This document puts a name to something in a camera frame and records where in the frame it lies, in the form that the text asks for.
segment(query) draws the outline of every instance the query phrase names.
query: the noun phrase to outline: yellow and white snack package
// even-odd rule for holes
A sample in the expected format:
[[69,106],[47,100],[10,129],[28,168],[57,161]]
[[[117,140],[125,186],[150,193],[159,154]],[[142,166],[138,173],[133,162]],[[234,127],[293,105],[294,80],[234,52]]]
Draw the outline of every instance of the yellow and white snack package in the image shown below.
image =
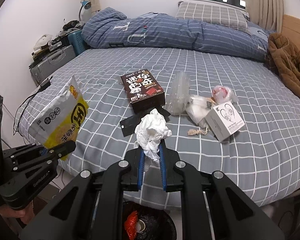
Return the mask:
[[58,95],[33,120],[28,132],[47,149],[69,140],[76,141],[87,114],[88,104],[72,76]]

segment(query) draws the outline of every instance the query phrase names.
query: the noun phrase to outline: suitcase handle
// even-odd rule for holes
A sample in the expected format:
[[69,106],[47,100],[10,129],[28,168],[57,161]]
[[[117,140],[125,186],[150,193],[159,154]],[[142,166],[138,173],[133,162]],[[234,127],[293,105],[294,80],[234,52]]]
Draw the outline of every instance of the suitcase handle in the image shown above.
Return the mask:
[[55,54],[48,57],[48,60],[49,60],[50,64],[52,65],[52,64],[59,63],[65,56],[66,56],[66,53],[64,53],[64,51],[61,49],[61,50],[57,51]]

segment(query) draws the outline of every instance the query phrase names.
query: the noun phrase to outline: plaid pillow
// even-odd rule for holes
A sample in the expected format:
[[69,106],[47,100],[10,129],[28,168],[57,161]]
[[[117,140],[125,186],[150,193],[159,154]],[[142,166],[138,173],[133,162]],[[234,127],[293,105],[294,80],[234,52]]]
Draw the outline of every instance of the plaid pillow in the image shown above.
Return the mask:
[[251,34],[243,13],[233,8],[182,2],[176,18],[200,20]]

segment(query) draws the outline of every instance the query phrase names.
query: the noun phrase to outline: wooden headboard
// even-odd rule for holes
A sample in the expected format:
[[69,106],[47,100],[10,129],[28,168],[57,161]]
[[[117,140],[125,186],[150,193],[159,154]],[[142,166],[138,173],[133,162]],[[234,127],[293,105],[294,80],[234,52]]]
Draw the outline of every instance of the wooden headboard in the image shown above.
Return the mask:
[[283,15],[282,34],[287,36],[300,49],[300,19]]

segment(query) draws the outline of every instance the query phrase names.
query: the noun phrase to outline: blue duvet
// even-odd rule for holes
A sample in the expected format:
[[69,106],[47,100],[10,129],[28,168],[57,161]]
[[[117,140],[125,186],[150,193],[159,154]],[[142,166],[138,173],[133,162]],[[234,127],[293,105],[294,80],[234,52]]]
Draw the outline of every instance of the blue duvet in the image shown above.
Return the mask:
[[264,61],[267,53],[267,36],[268,33],[249,35],[198,20],[178,20],[162,13],[127,19],[110,7],[95,14],[82,30],[83,39],[95,49],[170,47],[259,61]]

